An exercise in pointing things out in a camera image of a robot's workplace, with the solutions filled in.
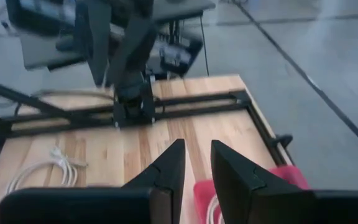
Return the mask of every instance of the wooden surface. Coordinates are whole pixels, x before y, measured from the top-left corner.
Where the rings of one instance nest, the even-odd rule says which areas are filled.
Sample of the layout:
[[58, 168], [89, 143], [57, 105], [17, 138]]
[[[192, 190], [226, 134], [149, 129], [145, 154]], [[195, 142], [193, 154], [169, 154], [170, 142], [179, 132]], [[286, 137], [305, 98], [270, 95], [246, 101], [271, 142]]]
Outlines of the wooden surface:
[[[154, 85], [154, 94], [169, 98], [244, 88], [241, 78], [234, 75], [159, 82]], [[54, 96], [45, 101], [64, 108], [108, 103], [84, 96]], [[80, 170], [77, 186], [121, 186], [140, 173], [177, 138], [186, 141], [186, 176], [181, 223], [198, 223], [193, 203], [193, 186], [197, 181], [211, 178], [212, 139], [224, 142], [266, 169], [275, 167], [247, 112], [223, 112], [161, 120], [152, 126], [139, 128], [87, 129], [9, 139], [0, 155], [0, 199], [18, 171], [50, 158], [49, 151], [54, 146], [59, 146], [68, 157], [75, 157], [89, 164], [86, 169]], [[34, 172], [25, 181], [24, 187], [57, 186], [61, 178], [59, 169], [49, 167]]]

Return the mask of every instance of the white wire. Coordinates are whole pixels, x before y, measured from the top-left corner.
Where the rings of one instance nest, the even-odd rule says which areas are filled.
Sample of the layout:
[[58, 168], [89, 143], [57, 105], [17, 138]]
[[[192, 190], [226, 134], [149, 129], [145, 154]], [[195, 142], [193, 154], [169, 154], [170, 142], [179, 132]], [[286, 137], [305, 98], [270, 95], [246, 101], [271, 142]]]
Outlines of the white wire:
[[[206, 211], [206, 224], [215, 224], [214, 213], [218, 206], [219, 206], [218, 196], [214, 195], [214, 197], [212, 197], [210, 203], [208, 204], [208, 208]], [[218, 216], [217, 224], [224, 224], [222, 213], [220, 213]]]
[[40, 169], [45, 166], [55, 165], [62, 169], [63, 178], [62, 178], [62, 187], [72, 187], [76, 184], [78, 178], [77, 167], [86, 167], [87, 163], [78, 161], [76, 159], [67, 158], [62, 154], [62, 151], [55, 147], [50, 151], [51, 159], [43, 162], [38, 162], [33, 164], [22, 172], [18, 173], [9, 183], [6, 193], [9, 194], [15, 190], [19, 189], [19, 186], [25, 178], [27, 178], [33, 171]]

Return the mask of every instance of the concrete floor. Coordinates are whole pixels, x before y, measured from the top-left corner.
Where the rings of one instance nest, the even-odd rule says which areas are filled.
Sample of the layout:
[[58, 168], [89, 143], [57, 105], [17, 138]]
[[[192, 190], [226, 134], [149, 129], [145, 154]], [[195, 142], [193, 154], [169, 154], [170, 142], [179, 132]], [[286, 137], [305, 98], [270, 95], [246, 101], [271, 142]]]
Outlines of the concrete floor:
[[[26, 71], [19, 39], [1, 26], [3, 5], [0, 83], [25, 93], [93, 86], [86, 65]], [[358, 136], [335, 109], [358, 127], [358, 1], [217, 2], [203, 24], [210, 74], [241, 74], [276, 133], [294, 136], [288, 150], [310, 185], [358, 189]], [[201, 33], [200, 20], [185, 27]], [[205, 75], [200, 54], [188, 77]]]

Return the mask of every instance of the red cloth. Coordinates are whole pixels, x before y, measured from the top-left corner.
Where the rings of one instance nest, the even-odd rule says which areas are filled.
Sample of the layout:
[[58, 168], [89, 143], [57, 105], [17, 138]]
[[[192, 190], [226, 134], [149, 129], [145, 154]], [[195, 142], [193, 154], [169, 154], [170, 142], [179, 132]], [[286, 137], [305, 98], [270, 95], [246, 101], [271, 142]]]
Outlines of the red cloth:
[[[274, 175], [281, 177], [288, 181], [290, 184], [297, 185], [303, 190], [308, 190], [309, 185], [306, 179], [303, 177], [301, 171], [295, 166], [282, 166], [269, 170]], [[206, 214], [210, 201], [216, 194], [213, 180], [204, 180], [197, 182], [193, 188], [194, 201], [196, 205], [196, 211], [200, 224], [206, 223]], [[218, 216], [221, 213], [221, 208], [218, 207], [214, 211], [214, 221], [218, 222]]]

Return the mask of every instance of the black metal frame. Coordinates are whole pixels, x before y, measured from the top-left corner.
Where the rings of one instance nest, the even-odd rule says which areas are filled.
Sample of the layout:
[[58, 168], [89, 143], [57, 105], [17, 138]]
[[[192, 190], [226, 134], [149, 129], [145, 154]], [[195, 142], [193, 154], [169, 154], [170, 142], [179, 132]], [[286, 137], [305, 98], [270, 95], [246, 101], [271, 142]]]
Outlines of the black metal frame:
[[[117, 126], [116, 121], [113, 118], [113, 105], [97, 106], [93, 108], [79, 109], [79, 110], [63, 110], [56, 106], [50, 105], [38, 98], [27, 96], [17, 91], [11, 90], [7, 87], [0, 85], [0, 96], [7, 98], [18, 103], [22, 103], [33, 108], [40, 110], [40, 114], [28, 114], [18, 115], [6, 118], [0, 118], [0, 152], [3, 147], [3, 143], [7, 138], [16, 138], [21, 136], [31, 136], [42, 133], [56, 133], [60, 131], [69, 131], [74, 129], [85, 129], [85, 128], [97, 128], [102, 126]], [[185, 110], [173, 110], [167, 111], [169, 106], [177, 106], [183, 104], [192, 103], [205, 103], [209, 101], [218, 100], [230, 100], [230, 104], [219, 105], [219, 106], [208, 106], [204, 108], [193, 108]], [[213, 95], [199, 95], [199, 96], [187, 96], [181, 98], [170, 98], [170, 99], [156, 99], [154, 100], [155, 110], [158, 108], [162, 112], [155, 112], [153, 119], [149, 119], [144, 122], [126, 122], [126, 126], [136, 126], [140, 124], [147, 124], [156, 122], [161, 119], [168, 118], [181, 118], [185, 116], [194, 116], [199, 114], [217, 113], [222, 111], [235, 111], [235, 110], [247, 110], [250, 117], [252, 118], [255, 127], [257, 128], [263, 142], [265, 143], [270, 155], [274, 162], [278, 166], [286, 165], [285, 158], [281, 155], [278, 150], [278, 144], [282, 144], [284, 150], [286, 146], [291, 142], [292, 137], [290, 135], [279, 136], [274, 138], [270, 135], [267, 130], [264, 121], [261, 119], [259, 113], [256, 111], [254, 104], [246, 90], [230, 91], [227, 93], [218, 93]], [[107, 118], [97, 118], [97, 115], [108, 115]], [[69, 121], [68, 124], [58, 124], [48, 127], [39, 128], [26, 128], [13, 130], [14, 124], [42, 121], [48, 119], [64, 118]]]

